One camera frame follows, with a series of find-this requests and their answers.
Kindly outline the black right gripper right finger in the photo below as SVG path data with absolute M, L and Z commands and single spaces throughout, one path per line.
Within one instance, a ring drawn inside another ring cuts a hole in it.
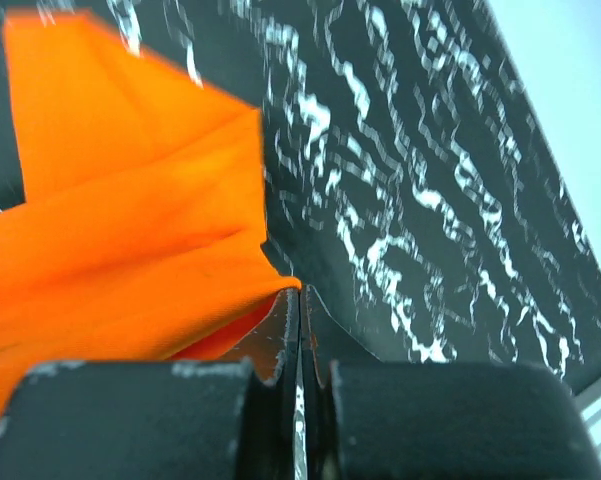
M 311 479 L 601 479 L 567 388 L 529 364 L 383 362 L 299 295 Z

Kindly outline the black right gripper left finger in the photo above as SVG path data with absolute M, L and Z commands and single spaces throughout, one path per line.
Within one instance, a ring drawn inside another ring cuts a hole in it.
M 0 416 L 0 479 L 289 479 L 299 293 L 211 362 L 58 361 Z

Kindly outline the orange t shirt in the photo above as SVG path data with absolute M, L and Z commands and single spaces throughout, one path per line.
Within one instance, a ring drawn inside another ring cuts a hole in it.
M 26 200 L 0 213 L 0 416 L 33 366 L 210 360 L 299 286 L 267 238 L 259 111 L 89 13 L 3 25 Z

